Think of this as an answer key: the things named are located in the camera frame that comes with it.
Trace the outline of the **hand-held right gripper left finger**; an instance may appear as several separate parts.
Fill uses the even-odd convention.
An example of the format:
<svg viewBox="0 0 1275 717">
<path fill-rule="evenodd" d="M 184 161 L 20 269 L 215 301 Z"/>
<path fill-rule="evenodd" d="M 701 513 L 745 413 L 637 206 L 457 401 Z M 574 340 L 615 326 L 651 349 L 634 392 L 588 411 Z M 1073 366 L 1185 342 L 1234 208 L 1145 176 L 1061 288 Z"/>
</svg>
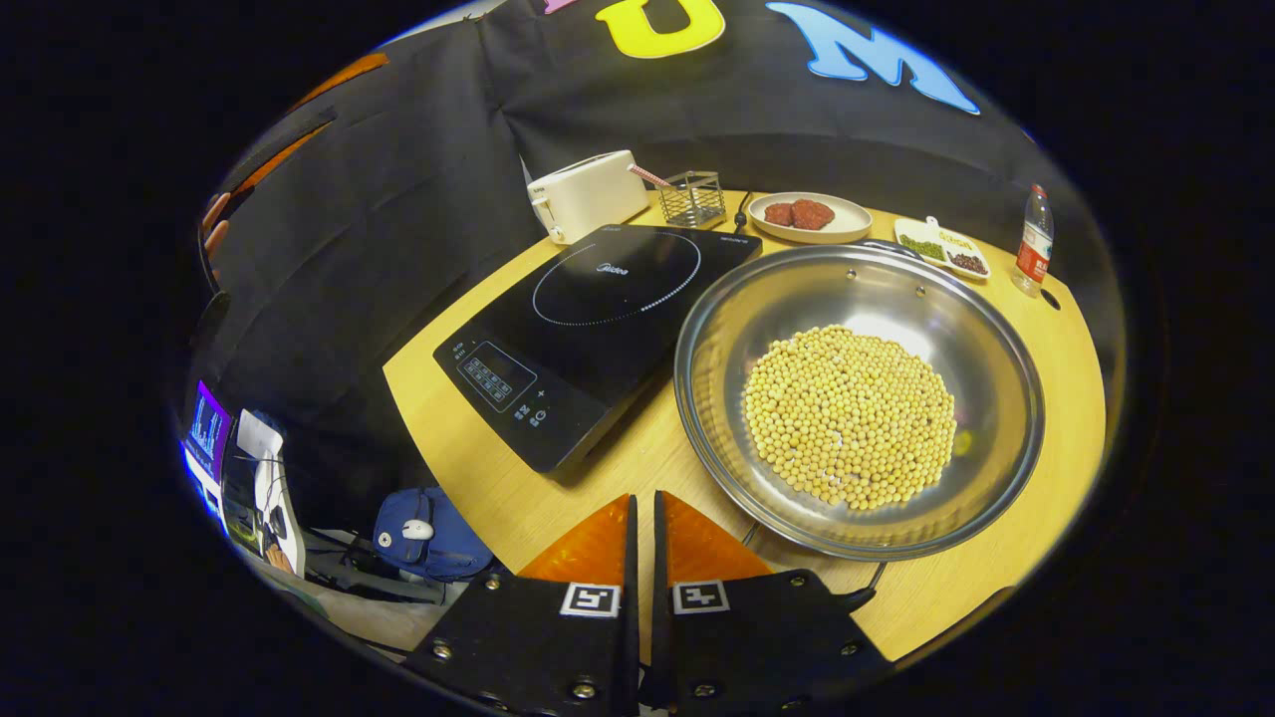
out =
<svg viewBox="0 0 1275 717">
<path fill-rule="evenodd" d="M 482 575 L 403 663 L 504 714 L 638 714 L 638 499 L 607 503 L 515 575 Z"/>
</svg>

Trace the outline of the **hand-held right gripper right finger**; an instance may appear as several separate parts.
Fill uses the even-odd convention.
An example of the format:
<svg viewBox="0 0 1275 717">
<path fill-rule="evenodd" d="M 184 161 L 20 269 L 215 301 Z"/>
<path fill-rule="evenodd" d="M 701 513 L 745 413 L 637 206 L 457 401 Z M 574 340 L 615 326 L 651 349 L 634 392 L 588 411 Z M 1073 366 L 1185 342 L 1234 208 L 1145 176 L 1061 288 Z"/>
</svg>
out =
<svg viewBox="0 0 1275 717">
<path fill-rule="evenodd" d="M 856 623 L 875 587 L 834 595 L 810 569 L 773 572 L 687 501 L 652 503 L 652 707 L 830 714 L 892 674 Z"/>
</svg>

